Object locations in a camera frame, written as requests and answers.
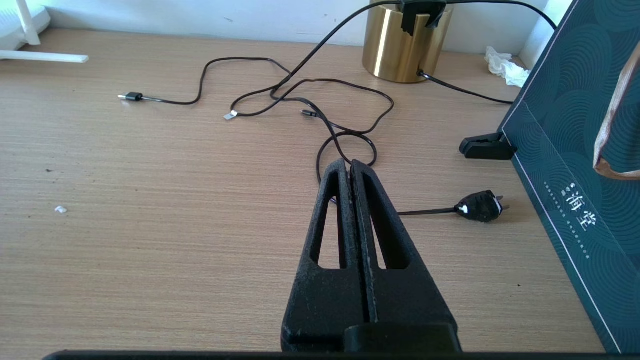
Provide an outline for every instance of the bag handle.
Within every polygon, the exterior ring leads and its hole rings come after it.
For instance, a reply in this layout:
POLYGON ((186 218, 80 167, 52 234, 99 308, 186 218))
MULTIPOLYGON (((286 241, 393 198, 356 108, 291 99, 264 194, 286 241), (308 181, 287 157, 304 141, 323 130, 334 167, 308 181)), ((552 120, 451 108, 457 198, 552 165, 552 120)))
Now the bag handle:
POLYGON ((627 61, 627 64, 622 68, 620 72, 620 77, 618 78, 618 84, 616 85, 616 89, 613 92, 613 97, 611 98, 611 102, 609 103, 609 110, 607 110, 607 115, 602 122, 602 126, 600 127, 600 132, 598 133, 598 137, 596 138, 596 144, 593 151, 593 170, 602 176, 608 177, 609 179, 617 179, 617 180, 638 180, 640 179, 640 170, 630 171, 630 172, 617 172, 611 168, 611 165, 605 158, 602 157, 602 149, 604 149, 605 145, 609 141, 609 137, 611 136, 611 127, 613 125, 613 120, 616 118, 616 114, 618 113, 618 109, 620 108, 620 104, 622 100, 625 98, 629 87, 631 86, 631 82, 634 78, 635 73, 640 67, 640 42, 636 46, 636 49, 631 54, 631 57, 627 61))

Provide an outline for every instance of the white router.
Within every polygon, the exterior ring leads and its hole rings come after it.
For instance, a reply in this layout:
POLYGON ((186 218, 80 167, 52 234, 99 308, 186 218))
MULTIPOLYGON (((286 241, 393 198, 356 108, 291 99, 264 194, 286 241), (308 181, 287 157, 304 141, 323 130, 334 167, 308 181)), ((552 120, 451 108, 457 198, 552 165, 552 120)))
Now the white router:
POLYGON ((40 45, 38 34, 49 26, 51 17, 43 6, 29 11, 26 0, 16 0, 16 8, 0 8, 0 60, 39 60, 86 63, 89 56, 18 51, 24 44, 40 45))

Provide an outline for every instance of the white debris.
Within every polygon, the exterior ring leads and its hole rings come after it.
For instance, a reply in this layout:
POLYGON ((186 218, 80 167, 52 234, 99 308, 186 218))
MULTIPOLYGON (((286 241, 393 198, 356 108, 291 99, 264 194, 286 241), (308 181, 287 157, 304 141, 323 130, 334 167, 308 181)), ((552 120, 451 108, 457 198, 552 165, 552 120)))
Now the white debris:
POLYGON ((511 62, 511 54, 500 54, 490 46, 486 47, 484 59, 489 63, 489 71, 504 78, 509 86, 515 85, 522 88, 531 73, 511 62))

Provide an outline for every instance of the wood grain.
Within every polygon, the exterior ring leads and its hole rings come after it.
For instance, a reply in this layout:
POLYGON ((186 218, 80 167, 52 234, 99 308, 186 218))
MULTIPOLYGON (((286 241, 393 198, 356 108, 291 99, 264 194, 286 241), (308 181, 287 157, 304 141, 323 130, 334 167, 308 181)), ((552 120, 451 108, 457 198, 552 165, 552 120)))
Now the wood grain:
MULTIPOLYGON (((326 128, 291 103, 222 119, 237 96, 282 78, 268 63, 214 66, 194 106, 116 95, 190 100, 213 58, 268 56, 293 68, 313 45, 59 29, 42 42, 38 51, 90 60, 0 61, 0 358, 66 348, 279 350, 326 128), (55 213, 58 205, 68 213, 55 213)), ((494 131, 508 107, 376 79, 361 51, 326 46, 297 78, 339 78, 396 100, 371 135, 396 208, 450 206, 485 189, 511 205, 488 225, 453 215, 404 221, 463 348, 602 351, 513 165, 458 153, 462 138, 494 131)), ((437 74, 493 97, 518 92, 481 56, 443 53, 437 74)), ((298 94, 356 129, 387 106, 339 85, 298 94)), ((343 139, 349 156, 368 161, 368 147, 343 139)), ((336 158, 331 146, 323 166, 336 158)), ((326 265, 331 254, 323 249, 326 265)))

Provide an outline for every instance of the white wall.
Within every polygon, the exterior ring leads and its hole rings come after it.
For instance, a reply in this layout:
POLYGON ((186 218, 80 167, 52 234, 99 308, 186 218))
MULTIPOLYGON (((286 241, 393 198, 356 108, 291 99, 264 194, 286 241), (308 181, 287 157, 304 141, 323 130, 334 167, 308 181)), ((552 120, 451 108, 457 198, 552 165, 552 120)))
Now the white wall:
MULTIPOLYGON (((524 0, 543 8, 547 0, 524 0)), ((318 42, 341 20, 368 0, 28 0, 47 7, 52 26, 167 35, 318 42)), ((538 15, 522 6, 461 4, 456 6, 444 48, 518 54, 538 15)), ((340 45, 362 45, 366 15, 332 39, 340 45)))
MULTIPOLYGON (((560 24, 560 21, 564 17, 567 9, 571 5, 572 0, 551 0, 544 9, 544 12, 553 20, 556 24, 560 24)), ((538 58, 545 50, 547 43, 554 34, 554 30, 549 26, 545 19, 538 19, 531 35, 527 39, 527 42, 520 53, 520 59, 529 69, 533 69, 533 66, 538 62, 538 58)))

